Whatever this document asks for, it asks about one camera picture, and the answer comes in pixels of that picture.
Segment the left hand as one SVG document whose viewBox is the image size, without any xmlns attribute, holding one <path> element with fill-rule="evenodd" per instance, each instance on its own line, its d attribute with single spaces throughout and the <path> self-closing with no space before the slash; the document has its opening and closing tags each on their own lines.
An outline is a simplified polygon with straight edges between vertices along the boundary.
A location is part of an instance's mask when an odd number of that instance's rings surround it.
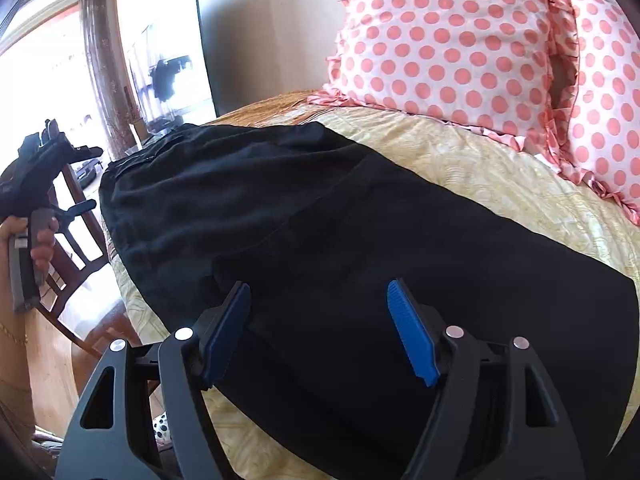
<svg viewBox="0 0 640 480">
<path fill-rule="evenodd" d="M 10 292 L 10 270 L 9 270 L 9 241 L 14 235 L 20 234 L 27 228 L 25 218 L 9 216 L 1 223 L 1 291 Z M 55 245 L 55 233 L 58 232 L 58 220 L 52 217 L 47 226 L 37 233 L 35 245 L 30 250 L 32 262 L 40 271 L 47 271 L 53 258 L 53 247 Z"/>
</svg>

